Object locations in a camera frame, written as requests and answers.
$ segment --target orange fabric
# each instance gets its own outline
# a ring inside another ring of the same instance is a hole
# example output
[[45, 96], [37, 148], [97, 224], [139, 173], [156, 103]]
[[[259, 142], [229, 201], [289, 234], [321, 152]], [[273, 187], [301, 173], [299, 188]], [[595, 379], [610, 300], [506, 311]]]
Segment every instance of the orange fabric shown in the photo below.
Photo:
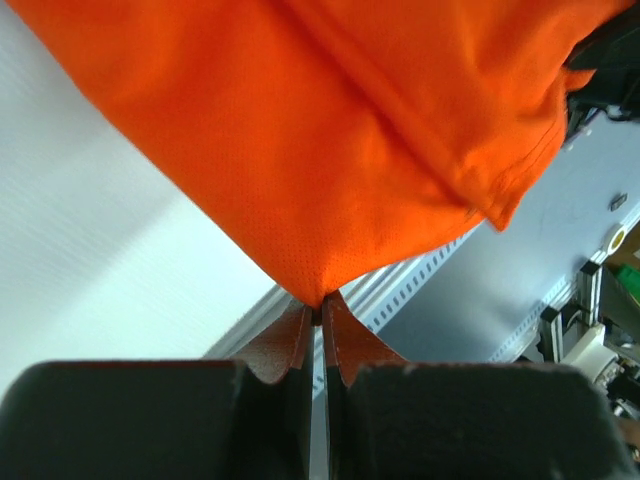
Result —
[[562, 63], [628, 0], [9, 0], [78, 88], [300, 300], [507, 227]]

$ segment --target gray panel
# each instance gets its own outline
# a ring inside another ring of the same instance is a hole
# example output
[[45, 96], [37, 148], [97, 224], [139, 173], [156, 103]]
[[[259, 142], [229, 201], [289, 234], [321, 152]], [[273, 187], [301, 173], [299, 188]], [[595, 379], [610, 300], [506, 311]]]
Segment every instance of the gray panel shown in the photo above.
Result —
[[[481, 225], [380, 336], [415, 361], [487, 361], [640, 202], [640, 131], [598, 119], [562, 151], [510, 228]], [[629, 194], [615, 212], [614, 196]]]

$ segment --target perforated mesh fabric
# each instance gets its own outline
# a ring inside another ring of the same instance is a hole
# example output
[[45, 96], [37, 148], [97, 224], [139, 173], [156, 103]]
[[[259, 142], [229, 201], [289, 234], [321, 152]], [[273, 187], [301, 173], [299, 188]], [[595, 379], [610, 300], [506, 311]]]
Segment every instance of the perforated mesh fabric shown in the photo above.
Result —
[[9, 0], [78, 88], [300, 300], [507, 227], [573, 46], [623, 0]]

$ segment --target white wall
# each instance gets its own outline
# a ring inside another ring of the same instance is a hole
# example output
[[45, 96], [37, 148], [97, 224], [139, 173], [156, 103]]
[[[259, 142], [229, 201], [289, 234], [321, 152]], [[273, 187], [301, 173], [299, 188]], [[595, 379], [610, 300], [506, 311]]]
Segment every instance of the white wall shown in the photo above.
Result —
[[47, 359], [199, 357], [273, 285], [0, 4], [0, 396]]

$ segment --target green object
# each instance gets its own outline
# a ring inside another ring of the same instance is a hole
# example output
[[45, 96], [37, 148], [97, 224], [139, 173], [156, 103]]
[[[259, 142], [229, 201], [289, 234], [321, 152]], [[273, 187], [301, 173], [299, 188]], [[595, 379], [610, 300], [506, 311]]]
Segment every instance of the green object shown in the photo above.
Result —
[[623, 265], [616, 278], [631, 296], [640, 302], [640, 271], [630, 265]]

